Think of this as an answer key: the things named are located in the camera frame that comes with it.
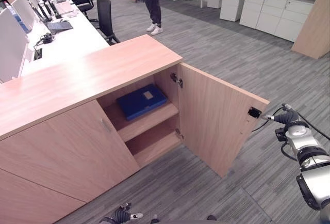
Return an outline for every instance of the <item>gray carpet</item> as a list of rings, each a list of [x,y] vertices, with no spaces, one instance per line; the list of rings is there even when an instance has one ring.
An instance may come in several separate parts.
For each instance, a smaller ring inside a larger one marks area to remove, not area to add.
[[[125,41],[145,34],[150,20],[144,3],[112,1],[113,29]],[[220,11],[199,8],[199,1],[161,0],[164,32],[155,39],[186,63],[271,101],[267,112],[289,103],[316,127],[330,134],[330,60],[290,51],[293,43],[219,19]],[[96,8],[89,13],[96,17]],[[270,123],[251,134],[224,178],[186,147],[164,155],[58,224],[92,224],[118,205],[150,223],[205,219],[213,214],[230,224],[319,223],[319,213],[304,202],[295,177],[298,164],[280,152]],[[330,142],[315,138],[330,150]]]

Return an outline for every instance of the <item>white sneaker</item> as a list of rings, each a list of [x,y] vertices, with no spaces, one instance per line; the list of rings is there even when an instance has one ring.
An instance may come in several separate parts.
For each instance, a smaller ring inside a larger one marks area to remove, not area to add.
[[[148,32],[152,32],[156,27],[157,27],[157,24],[151,24],[151,25],[149,26],[149,28],[146,29],[146,31],[148,31]]]
[[[156,26],[156,28],[154,29],[154,31],[151,32],[151,35],[154,36],[154,35],[157,35],[157,34],[162,33],[162,32],[163,32],[163,28]]]

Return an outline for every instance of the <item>white label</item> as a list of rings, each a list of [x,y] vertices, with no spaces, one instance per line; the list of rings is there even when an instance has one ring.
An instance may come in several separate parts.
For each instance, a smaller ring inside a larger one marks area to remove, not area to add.
[[[149,91],[146,91],[143,93],[143,95],[145,96],[146,99],[152,99],[154,96],[149,92]]]

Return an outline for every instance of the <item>wooden shelf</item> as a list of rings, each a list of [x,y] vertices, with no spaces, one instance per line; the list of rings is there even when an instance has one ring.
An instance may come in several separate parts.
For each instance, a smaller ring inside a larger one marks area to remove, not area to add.
[[[130,121],[126,120],[117,103],[105,108],[104,111],[124,142],[133,139],[179,113],[178,109],[172,103],[162,105]]]
[[[165,122],[126,143],[140,167],[144,167],[180,144],[180,139]]]

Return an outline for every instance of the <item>blue box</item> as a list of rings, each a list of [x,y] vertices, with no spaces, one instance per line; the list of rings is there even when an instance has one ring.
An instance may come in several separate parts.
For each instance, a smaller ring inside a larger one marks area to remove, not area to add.
[[[132,120],[167,102],[165,95],[150,84],[116,99],[127,120]]]

